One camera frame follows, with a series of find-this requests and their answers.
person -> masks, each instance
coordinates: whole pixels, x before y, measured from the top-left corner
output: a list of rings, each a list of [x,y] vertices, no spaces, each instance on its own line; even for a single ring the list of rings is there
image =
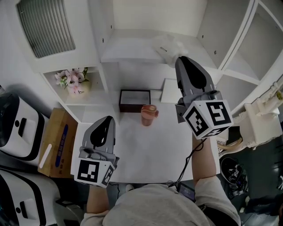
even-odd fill
[[[193,149],[200,142],[193,138]],[[121,195],[109,210],[106,189],[90,186],[81,226],[212,226],[211,218],[218,220],[217,225],[241,225],[237,210],[216,177],[210,139],[192,155],[192,173],[195,203],[166,185],[149,184]],[[212,210],[210,218],[204,209]]]

artificial flower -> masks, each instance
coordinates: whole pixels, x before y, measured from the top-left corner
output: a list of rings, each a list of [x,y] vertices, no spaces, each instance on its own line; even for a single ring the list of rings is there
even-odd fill
[[[83,71],[84,68],[68,69],[67,71],[65,71],[67,76],[67,84],[71,84],[71,82],[74,82],[75,86],[78,86],[79,83],[83,82]]]
[[[61,73],[58,72],[57,74],[55,74],[55,78],[57,79],[57,81],[56,81],[57,85],[59,85],[59,84],[61,85],[61,79],[65,75],[66,75],[65,71],[62,71]]]

tissue box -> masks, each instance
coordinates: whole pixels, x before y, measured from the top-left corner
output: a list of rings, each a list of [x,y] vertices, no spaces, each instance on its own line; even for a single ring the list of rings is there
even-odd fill
[[[40,150],[38,172],[71,178],[71,161],[78,123],[64,109],[54,108]]]

white table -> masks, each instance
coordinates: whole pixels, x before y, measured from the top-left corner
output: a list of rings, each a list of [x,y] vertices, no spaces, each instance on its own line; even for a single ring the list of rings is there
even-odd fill
[[[191,130],[186,123],[178,124],[174,104],[158,100],[152,100],[152,104],[157,106],[159,116],[151,126],[142,126],[140,113],[123,113],[120,124],[116,124],[114,154],[120,159],[111,177],[112,182],[165,183],[178,179],[185,158],[191,153]],[[72,162],[78,158],[84,132],[90,126],[85,123],[78,125]],[[215,138],[211,138],[211,148],[217,173],[220,173]],[[190,162],[183,180],[191,179]]]

dark box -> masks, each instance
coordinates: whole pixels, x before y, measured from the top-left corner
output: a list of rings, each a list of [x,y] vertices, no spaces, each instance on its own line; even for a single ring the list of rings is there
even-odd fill
[[[120,112],[140,113],[144,105],[150,105],[150,90],[121,90]]]

